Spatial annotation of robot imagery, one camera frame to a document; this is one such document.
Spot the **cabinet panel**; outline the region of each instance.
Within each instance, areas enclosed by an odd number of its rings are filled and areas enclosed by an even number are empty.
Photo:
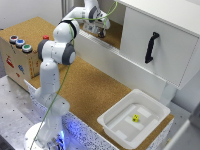
[[[154,40],[151,56],[145,63],[150,38]],[[127,8],[120,54],[179,86],[198,38],[154,18]]]

